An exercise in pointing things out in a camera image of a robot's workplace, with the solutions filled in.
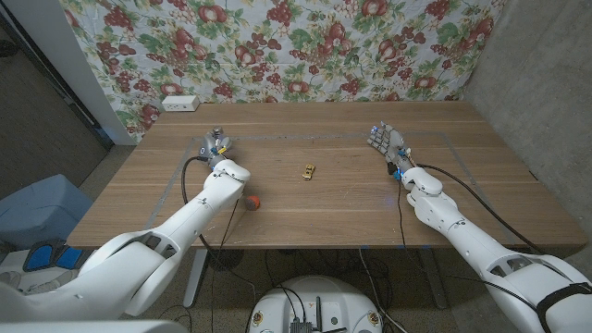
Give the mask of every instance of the floral fabric backdrop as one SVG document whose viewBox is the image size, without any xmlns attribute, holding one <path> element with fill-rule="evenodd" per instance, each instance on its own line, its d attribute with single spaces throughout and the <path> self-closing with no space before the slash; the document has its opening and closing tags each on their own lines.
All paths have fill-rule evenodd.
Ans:
<svg viewBox="0 0 592 333">
<path fill-rule="evenodd" d="M 202 103 L 454 100 L 506 0 L 60 0 L 137 142 Z"/>
</svg>

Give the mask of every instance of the table surface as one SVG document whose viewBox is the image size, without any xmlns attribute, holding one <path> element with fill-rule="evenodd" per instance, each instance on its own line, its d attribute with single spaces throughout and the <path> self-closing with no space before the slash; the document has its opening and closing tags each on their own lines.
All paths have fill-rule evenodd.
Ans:
<svg viewBox="0 0 592 333">
<path fill-rule="evenodd" d="M 227 156 L 252 173 L 245 195 L 261 207 L 232 219 L 225 248 L 385 248 L 402 245 L 398 184 L 384 156 L 366 143 L 381 120 L 403 133 L 413 159 L 444 168 L 490 203 L 529 240 L 579 248 L 587 238 L 521 160 L 465 102 L 200 105 L 196 112 L 165 113 L 153 125 L 72 231 L 68 244 L 95 248 L 118 234 L 156 227 L 182 206 L 180 169 L 201 138 L 220 125 L 233 137 Z M 303 180 L 306 164 L 316 166 Z M 467 190 L 437 172 L 461 212 L 505 245 L 523 245 Z M 190 197 L 209 168 L 187 171 Z M 401 193 L 407 245 L 448 247 L 423 225 Z M 203 235 L 219 245 L 232 207 Z M 201 246 L 197 240 L 194 246 Z"/>
</svg>

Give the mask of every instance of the toy car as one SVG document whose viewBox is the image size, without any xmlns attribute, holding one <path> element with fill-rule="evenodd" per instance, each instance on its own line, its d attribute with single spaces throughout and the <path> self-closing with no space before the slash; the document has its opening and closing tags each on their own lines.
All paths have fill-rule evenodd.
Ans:
<svg viewBox="0 0 592 333">
<path fill-rule="evenodd" d="M 302 175 L 304 177 L 304 180 L 310 180 L 313 177 L 313 172 L 315 172 L 315 165 L 307 164 L 306 170 Z"/>
</svg>

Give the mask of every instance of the white power outlet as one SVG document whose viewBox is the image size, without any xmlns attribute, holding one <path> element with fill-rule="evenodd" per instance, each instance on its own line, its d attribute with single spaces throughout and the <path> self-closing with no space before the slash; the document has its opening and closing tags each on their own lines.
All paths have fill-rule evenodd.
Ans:
<svg viewBox="0 0 592 333">
<path fill-rule="evenodd" d="M 163 101 L 165 111 L 195 111 L 199 105 L 197 96 L 167 96 Z"/>
</svg>

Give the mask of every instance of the gray wall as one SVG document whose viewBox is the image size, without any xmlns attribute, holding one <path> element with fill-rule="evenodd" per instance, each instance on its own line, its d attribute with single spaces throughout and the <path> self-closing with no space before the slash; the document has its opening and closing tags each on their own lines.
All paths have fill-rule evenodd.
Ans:
<svg viewBox="0 0 592 333">
<path fill-rule="evenodd" d="M 592 237 L 592 1 L 509 1 L 464 98 Z"/>
<path fill-rule="evenodd" d="M 111 140 L 115 144 L 136 144 L 107 101 L 58 1 L 5 0 L 5 4 Z"/>
</svg>

